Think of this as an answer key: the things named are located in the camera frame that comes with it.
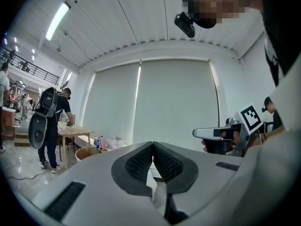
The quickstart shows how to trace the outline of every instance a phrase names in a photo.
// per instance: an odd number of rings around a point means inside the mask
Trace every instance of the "fluorescent light tube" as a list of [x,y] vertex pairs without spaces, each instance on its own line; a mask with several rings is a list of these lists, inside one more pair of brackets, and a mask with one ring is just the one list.
[[51,40],[53,34],[55,33],[56,28],[58,27],[61,20],[63,19],[63,17],[65,16],[65,14],[68,12],[69,9],[70,9],[70,5],[65,2],[60,6],[58,11],[56,12],[45,36],[48,41]]

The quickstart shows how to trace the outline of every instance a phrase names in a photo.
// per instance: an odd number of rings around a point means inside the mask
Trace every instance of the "table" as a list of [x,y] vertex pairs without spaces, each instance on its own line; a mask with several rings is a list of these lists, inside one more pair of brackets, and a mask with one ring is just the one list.
[[88,143],[89,146],[91,146],[90,143],[90,133],[94,133],[94,131],[91,130],[85,130],[80,126],[73,125],[70,127],[67,127],[66,122],[59,121],[58,122],[58,129],[57,133],[62,136],[63,138],[63,159],[64,159],[64,167],[68,169],[68,163],[67,163],[67,157],[66,157],[66,145],[65,145],[65,138],[66,137],[76,137],[76,136],[83,136],[87,135],[88,136]]

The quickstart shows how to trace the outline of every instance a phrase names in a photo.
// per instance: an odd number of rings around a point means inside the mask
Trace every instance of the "balcony railing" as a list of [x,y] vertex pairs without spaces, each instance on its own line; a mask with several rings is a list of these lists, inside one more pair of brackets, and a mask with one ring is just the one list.
[[10,51],[8,49],[6,49],[5,47],[2,47],[2,46],[0,47],[0,58],[2,60],[4,60],[4,61],[9,60],[9,63],[11,65],[17,67],[18,69],[21,69],[24,72],[27,72],[29,74],[39,77],[42,80],[45,80],[45,81],[48,81],[50,83],[57,85],[57,82],[59,79],[58,76],[35,66],[34,64],[28,62],[27,60],[21,58],[18,55],[14,55],[14,57],[10,60],[9,53],[10,53]]

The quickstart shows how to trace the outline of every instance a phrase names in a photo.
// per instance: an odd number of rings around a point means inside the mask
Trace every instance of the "roller blind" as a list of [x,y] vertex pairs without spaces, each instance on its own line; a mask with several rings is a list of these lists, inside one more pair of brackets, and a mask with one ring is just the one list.
[[217,126],[217,98],[209,63],[163,60],[142,64],[133,143],[159,141],[202,151],[193,129]]
[[95,131],[95,136],[120,136],[127,145],[132,144],[138,70],[139,64],[132,64],[96,74],[84,128]]

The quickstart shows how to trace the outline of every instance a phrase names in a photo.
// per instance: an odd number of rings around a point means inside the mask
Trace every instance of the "black t-shirt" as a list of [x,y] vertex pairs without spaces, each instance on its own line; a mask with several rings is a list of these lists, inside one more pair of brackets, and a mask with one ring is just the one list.
[[48,126],[57,127],[57,122],[60,119],[63,110],[65,112],[71,112],[69,101],[67,100],[67,98],[61,92],[57,92],[57,95],[58,95],[58,101],[56,105],[56,113],[53,117],[48,118]]
[[[285,76],[301,50],[300,0],[262,0],[263,23]],[[275,84],[278,66],[269,63]]]
[[280,119],[280,116],[279,116],[277,110],[275,110],[274,114],[273,114],[273,129],[272,130],[276,130],[280,126],[282,126],[282,121]]

